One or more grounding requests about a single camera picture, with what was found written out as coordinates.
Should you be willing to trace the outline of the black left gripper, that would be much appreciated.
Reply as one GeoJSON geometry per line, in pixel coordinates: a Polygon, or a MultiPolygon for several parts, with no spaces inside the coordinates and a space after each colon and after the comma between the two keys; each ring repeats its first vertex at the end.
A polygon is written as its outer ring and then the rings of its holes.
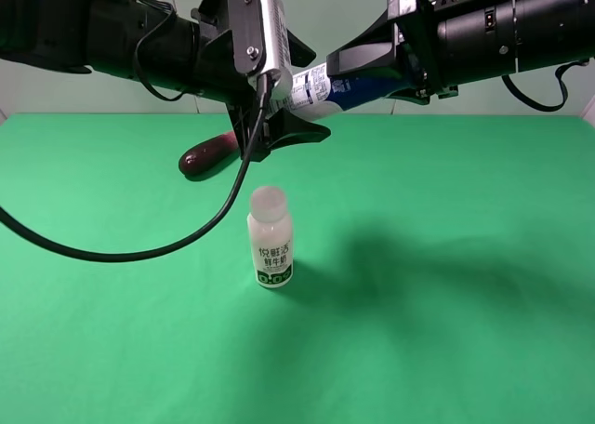
{"type": "MultiPolygon", "coordinates": [[[[245,153],[253,131],[251,113],[256,90],[248,79],[257,76],[267,58],[261,0],[202,0],[192,9],[199,27],[196,70],[211,85],[204,94],[228,107],[240,154],[245,153]]],[[[307,68],[316,52],[290,30],[288,67],[307,68]]],[[[264,150],[275,150],[308,143],[320,143],[331,136],[326,126],[314,124],[286,109],[267,118],[264,150]]]]}

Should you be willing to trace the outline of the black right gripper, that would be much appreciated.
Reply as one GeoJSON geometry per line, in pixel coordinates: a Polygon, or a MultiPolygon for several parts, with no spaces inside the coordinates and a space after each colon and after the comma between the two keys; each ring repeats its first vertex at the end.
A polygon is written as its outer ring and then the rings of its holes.
{"type": "Polygon", "coordinates": [[[428,105],[458,87],[515,72],[512,0],[387,0],[387,14],[326,58],[328,76],[398,76],[413,88],[387,99],[428,105]]]}

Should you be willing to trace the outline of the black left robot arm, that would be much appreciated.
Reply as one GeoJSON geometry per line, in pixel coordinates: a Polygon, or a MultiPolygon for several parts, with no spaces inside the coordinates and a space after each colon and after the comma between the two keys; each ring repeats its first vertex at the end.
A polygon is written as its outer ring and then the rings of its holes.
{"type": "Polygon", "coordinates": [[[287,30],[282,0],[203,0],[189,19],[157,0],[1,0],[1,57],[222,102],[256,162],[330,134],[284,106],[292,69],[315,53],[287,30]]]}

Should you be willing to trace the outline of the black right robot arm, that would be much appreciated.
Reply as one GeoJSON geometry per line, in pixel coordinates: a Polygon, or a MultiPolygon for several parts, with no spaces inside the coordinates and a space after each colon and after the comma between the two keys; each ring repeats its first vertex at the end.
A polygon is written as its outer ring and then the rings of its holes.
{"type": "Polygon", "coordinates": [[[388,98],[427,105],[432,96],[503,79],[539,111],[510,77],[555,66],[561,77],[594,57],[594,0],[387,0],[363,33],[329,54],[333,78],[388,79],[388,98]]]}

